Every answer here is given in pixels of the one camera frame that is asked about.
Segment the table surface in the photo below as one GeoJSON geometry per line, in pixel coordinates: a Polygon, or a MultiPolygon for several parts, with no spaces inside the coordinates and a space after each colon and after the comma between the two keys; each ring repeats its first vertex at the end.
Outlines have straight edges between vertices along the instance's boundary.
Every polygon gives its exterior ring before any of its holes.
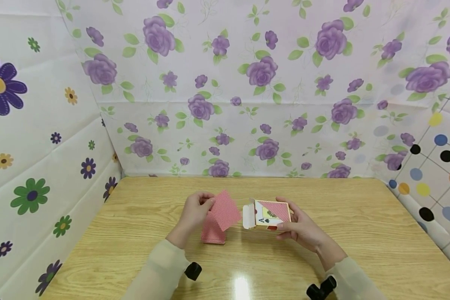
{"type": "MultiPolygon", "coordinates": [[[[390,300],[450,300],[450,262],[387,187],[376,179],[127,177],[93,219],[42,298],[120,299],[196,190],[295,201],[355,259],[390,300]]],[[[172,299],[307,299],[323,276],[319,260],[268,230],[226,231],[225,245],[188,243],[203,271],[185,276],[172,299]]]]}

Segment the yellow flower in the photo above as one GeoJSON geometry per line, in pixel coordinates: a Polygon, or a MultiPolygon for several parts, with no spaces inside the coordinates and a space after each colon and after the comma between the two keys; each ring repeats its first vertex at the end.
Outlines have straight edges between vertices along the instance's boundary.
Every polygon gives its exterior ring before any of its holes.
{"type": "Polygon", "coordinates": [[[12,165],[13,158],[10,154],[0,153],[0,169],[5,170],[12,165]]]}
{"type": "Polygon", "coordinates": [[[75,91],[71,89],[70,87],[65,89],[65,98],[67,98],[68,103],[75,105],[77,104],[77,95],[75,94],[75,91]]]}

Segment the green flower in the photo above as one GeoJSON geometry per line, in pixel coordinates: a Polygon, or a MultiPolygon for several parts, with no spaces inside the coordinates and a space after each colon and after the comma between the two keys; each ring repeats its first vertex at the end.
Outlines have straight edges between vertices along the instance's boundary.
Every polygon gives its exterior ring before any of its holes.
{"type": "Polygon", "coordinates": [[[55,234],[56,237],[65,235],[67,230],[70,229],[71,222],[72,219],[70,219],[70,215],[67,215],[66,217],[61,217],[60,221],[55,223],[55,229],[53,230],[53,234],[55,234]]]}
{"type": "Polygon", "coordinates": [[[40,52],[40,46],[38,45],[38,41],[36,41],[34,38],[29,37],[28,38],[28,44],[30,45],[30,49],[32,49],[36,53],[40,52]]]}
{"type": "Polygon", "coordinates": [[[48,198],[46,193],[50,192],[50,187],[45,186],[45,179],[40,179],[35,183],[35,179],[29,178],[25,183],[25,186],[17,186],[13,193],[18,197],[10,202],[10,206],[13,208],[20,207],[18,214],[23,215],[29,209],[33,214],[38,211],[40,204],[45,204],[48,198]]]}

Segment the wooden table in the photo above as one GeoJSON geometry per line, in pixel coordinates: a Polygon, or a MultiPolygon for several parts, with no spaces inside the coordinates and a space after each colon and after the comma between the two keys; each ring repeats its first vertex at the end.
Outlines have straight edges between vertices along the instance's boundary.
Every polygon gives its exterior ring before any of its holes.
{"type": "MultiPolygon", "coordinates": [[[[223,189],[240,210],[249,197],[294,200],[390,300],[450,300],[450,262],[381,181],[207,177],[121,180],[42,298],[120,299],[187,196],[223,189]]],[[[177,300],[302,300],[323,275],[313,253],[241,223],[225,245],[204,245],[197,231],[186,253],[203,271],[197,282],[182,278],[177,300]]]]}

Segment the sleeve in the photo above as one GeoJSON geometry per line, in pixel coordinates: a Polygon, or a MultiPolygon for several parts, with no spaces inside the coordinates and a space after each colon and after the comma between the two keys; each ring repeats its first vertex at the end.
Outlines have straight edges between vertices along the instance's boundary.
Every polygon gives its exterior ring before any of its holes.
{"type": "Polygon", "coordinates": [[[189,264],[184,250],[160,241],[122,300],[169,300],[189,264]]]}
{"type": "Polygon", "coordinates": [[[325,277],[333,275],[337,282],[335,294],[338,300],[386,300],[360,266],[346,257],[329,269],[325,277]]]}

